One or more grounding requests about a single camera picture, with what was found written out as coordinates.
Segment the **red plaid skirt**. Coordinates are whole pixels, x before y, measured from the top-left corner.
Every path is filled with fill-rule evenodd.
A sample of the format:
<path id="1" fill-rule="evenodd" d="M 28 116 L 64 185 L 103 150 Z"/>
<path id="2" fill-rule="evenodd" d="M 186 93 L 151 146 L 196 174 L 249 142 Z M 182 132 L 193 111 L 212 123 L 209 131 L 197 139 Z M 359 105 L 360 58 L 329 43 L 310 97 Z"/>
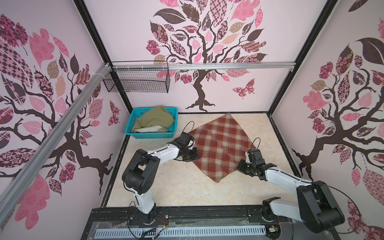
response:
<path id="1" fill-rule="evenodd" d="M 190 134 L 200 156 L 194 164 L 216 183 L 236 171 L 246 151 L 253 146 L 253 141 L 231 114 L 210 121 Z"/>

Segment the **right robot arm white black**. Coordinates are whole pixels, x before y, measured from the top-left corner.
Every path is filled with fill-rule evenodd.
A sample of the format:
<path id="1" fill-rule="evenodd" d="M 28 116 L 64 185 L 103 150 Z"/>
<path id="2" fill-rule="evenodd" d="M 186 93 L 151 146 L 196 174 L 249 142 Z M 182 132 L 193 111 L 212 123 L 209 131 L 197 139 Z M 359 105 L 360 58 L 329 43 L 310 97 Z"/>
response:
<path id="1" fill-rule="evenodd" d="M 275 184 L 296 197 L 296 201 L 285 201 L 273 197 L 263 201 L 262 218 L 272 222 L 277 217 L 286 217 L 302 222 L 311 232 L 320 233 L 345 222 L 345 216 L 324 182 L 309 182 L 295 177 L 266 163 L 259 149 L 250 149 L 237 170 L 250 177 Z"/>

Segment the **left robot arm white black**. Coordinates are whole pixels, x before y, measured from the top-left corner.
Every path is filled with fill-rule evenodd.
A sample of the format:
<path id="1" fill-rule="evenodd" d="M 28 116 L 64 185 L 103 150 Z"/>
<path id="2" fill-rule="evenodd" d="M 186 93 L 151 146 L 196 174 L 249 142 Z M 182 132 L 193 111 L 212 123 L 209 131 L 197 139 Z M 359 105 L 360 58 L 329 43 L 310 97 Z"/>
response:
<path id="1" fill-rule="evenodd" d="M 155 209 L 155 202 L 150 193 L 158 168 L 170 160 L 193 162 L 198 160 L 195 139 L 182 132 L 179 137 L 167 143 L 164 147 L 145 151 L 138 149 L 122 174 L 122 181 L 127 189 L 134 193 L 141 213 L 148 215 Z"/>

